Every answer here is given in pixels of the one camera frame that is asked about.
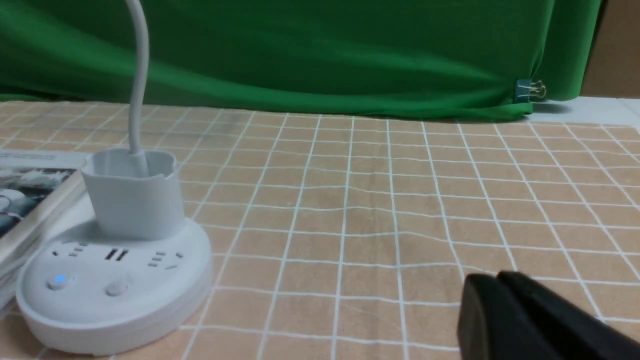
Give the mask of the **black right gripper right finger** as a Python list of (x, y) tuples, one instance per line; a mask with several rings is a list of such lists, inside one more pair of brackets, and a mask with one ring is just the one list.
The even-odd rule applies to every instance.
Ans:
[(565, 360), (638, 360), (639, 342), (588, 314), (545, 285), (516, 271), (498, 280), (514, 294), (535, 326)]

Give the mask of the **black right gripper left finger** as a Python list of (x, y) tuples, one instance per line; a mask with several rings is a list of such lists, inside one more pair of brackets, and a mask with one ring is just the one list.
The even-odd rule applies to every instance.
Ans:
[(467, 275), (457, 321), (462, 360), (573, 360), (576, 342), (498, 278)]

